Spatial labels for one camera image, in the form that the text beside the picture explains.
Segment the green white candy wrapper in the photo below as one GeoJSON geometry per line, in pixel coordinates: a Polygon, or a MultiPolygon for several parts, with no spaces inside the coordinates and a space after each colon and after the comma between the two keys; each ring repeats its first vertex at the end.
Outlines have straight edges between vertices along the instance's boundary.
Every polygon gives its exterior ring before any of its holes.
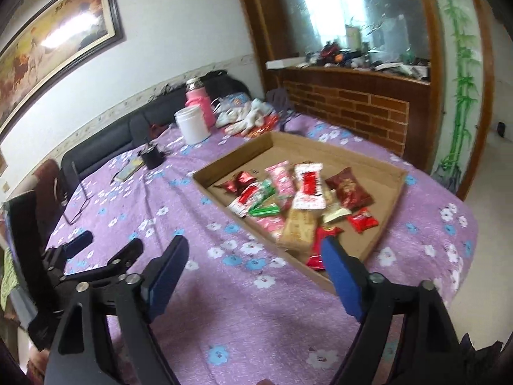
{"type": "Polygon", "coordinates": [[[338,199],[335,197],[327,203],[326,209],[322,213],[321,219],[323,224],[329,224],[335,222],[340,218],[347,217],[350,215],[351,210],[347,209],[346,207],[342,207],[338,199]]]}

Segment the clear biscuit pack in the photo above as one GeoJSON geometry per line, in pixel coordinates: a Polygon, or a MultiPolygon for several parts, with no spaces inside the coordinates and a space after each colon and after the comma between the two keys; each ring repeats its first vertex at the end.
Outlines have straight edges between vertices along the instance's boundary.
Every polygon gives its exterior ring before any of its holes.
{"type": "Polygon", "coordinates": [[[297,253],[307,253],[315,241],[319,214],[312,210],[290,209],[277,244],[297,253]]]}

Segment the large red snack bag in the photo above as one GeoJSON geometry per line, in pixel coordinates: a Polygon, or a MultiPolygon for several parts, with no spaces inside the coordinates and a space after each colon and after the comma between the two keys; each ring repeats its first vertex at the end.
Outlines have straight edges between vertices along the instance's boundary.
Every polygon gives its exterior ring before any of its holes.
{"type": "Polygon", "coordinates": [[[360,210],[373,204],[374,198],[364,189],[354,176],[351,167],[346,167],[325,180],[331,190],[335,190],[336,196],[343,208],[348,210],[360,210]]]}

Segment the small green cake packet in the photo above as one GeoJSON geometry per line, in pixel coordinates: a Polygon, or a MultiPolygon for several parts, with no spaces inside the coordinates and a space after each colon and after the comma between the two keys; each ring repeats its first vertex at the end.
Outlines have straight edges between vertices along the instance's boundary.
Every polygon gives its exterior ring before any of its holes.
{"type": "Polygon", "coordinates": [[[275,217],[281,213],[281,208],[275,202],[263,203],[251,208],[247,215],[250,217],[275,217]]]}

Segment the eyeglasses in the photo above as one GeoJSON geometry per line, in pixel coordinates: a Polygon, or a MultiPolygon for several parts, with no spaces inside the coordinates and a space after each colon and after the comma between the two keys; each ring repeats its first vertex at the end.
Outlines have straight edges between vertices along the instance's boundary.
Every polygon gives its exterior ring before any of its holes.
{"type": "Polygon", "coordinates": [[[80,175],[75,161],[68,163],[68,174],[65,173],[64,169],[60,170],[59,175],[54,179],[53,182],[53,196],[56,204],[62,211],[62,217],[69,226],[73,226],[78,222],[83,214],[83,211],[89,206],[92,199],[91,194],[83,181],[83,177],[80,175]],[[67,207],[76,205],[76,201],[81,200],[81,204],[78,207],[73,217],[69,217],[66,214],[67,207]]]}

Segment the red white snack packet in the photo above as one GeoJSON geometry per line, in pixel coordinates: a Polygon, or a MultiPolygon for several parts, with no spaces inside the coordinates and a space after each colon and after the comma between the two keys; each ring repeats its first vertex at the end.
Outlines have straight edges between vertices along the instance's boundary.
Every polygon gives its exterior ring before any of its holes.
{"type": "Polygon", "coordinates": [[[298,189],[292,202],[295,210],[324,210],[324,198],[321,171],[322,163],[297,163],[294,167],[298,189]]]}

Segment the purple floral tablecloth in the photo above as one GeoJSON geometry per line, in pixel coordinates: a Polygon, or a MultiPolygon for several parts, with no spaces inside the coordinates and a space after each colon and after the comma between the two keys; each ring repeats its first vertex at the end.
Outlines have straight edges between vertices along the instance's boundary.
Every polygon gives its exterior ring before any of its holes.
{"type": "MultiPolygon", "coordinates": [[[[449,303],[469,272],[478,225],[470,208],[431,177],[348,130],[301,115],[288,129],[406,171],[403,194],[381,242],[366,261],[392,282],[429,279],[449,303]]],[[[189,241],[189,260],[166,312],[152,326],[183,384],[326,384],[357,332],[339,299],[225,215],[192,176],[243,143],[222,132],[188,145],[176,127],[159,136],[167,152],[158,169],[140,169],[124,183],[113,179],[135,150],[84,178],[92,196],[76,224],[63,217],[49,245],[85,230],[93,243],[66,263],[67,274],[92,270],[130,240],[143,241],[133,265],[141,272],[175,235],[189,241]]]]}

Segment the cardboard tray box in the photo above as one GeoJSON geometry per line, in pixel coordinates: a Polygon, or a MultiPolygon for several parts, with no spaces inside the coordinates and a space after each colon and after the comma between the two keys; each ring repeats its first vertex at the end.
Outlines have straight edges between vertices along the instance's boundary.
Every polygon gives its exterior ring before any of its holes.
{"type": "Polygon", "coordinates": [[[309,259],[325,229],[364,261],[375,249],[403,191],[406,173],[301,136],[270,132],[198,170],[193,179],[213,203],[269,251],[322,289],[334,286],[309,259]]]}

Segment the black round container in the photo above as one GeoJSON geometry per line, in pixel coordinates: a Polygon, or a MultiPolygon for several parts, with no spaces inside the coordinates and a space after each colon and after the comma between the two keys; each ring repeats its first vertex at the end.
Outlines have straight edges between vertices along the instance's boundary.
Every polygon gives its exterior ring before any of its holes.
{"type": "Polygon", "coordinates": [[[143,148],[138,152],[138,156],[142,159],[147,169],[159,167],[165,159],[165,154],[153,142],[147,142],[143,145],[143,148]]]}

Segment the small red foil snack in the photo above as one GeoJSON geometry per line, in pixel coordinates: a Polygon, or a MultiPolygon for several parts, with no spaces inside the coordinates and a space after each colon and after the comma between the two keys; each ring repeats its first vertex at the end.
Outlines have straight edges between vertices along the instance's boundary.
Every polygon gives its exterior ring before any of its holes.
{"type": "Polygon", "coordinates": [[[233,175],[229,180],[216,184],[215,188],[224,190],[226,193],[240,195],[248,186],[255,183],[256,178],[248,171],[241,170],[233,175]]]}

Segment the pink candy bar wrapper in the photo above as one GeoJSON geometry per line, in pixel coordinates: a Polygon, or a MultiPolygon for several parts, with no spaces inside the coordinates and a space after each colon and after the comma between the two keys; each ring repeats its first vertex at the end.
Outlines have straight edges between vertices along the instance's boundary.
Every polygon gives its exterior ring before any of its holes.
{"type": "Polygon", "coordinates": [[[296,194],[296,188],[290,175],[290,164],[287,160],[276,163],[265,169],[276,188],[279,197],[290,198],[296,194]]]}

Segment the red envelope on table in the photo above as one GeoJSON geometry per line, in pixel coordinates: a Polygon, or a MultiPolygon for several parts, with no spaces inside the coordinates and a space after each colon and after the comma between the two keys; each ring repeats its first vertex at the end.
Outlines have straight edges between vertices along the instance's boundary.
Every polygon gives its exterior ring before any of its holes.
{"type": "Polygon", "coordinates": [[[276,127],[278,115],[271,114],[266,117],[259,115],[254,124],[248,120],[239,121],[223,129],[226,136],[241,136],[254,138],[264,134],[276,127]]]}

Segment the white gloves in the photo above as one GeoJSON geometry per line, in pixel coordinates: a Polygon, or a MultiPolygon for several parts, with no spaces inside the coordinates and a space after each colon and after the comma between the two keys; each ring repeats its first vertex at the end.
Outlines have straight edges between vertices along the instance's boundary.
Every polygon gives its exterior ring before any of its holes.
{"type": "Polygon", "coordinates": [[[213,110],[216,116],[215,126],[218,129],[224,129],[231,124],[239,121],[248,120],[254,124],[258,116],[266,117],[274,114],[275,109],[269,104],[258,98],[246,101],[222,100],[213,110]]]}

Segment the pink thermos bottle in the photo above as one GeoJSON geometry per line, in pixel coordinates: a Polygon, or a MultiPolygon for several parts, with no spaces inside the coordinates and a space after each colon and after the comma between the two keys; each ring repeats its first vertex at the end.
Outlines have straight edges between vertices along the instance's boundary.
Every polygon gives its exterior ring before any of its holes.
{"type": "Polygon", "coordinates": [[[199,106],[204,114],[204,121],[208,128],[216,123],[216,117],[211,109],[211,100],[204,83],[199,77],[192,77],[186,81],[186,107],[199,106]]]}

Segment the black sofa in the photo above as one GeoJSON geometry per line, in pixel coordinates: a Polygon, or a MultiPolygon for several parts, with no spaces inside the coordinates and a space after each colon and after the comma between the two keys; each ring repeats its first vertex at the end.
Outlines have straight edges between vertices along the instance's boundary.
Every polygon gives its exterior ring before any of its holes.
{"type": "Polygon", "coordinates": [[[112,124],[67,151],[61,161],[59,182],[72,195],[86,176],[118,155],[157,137],[175,121],[175,113],[186,102],[186,84],[166,85],[149,103],[123,115],[112,124]]]}

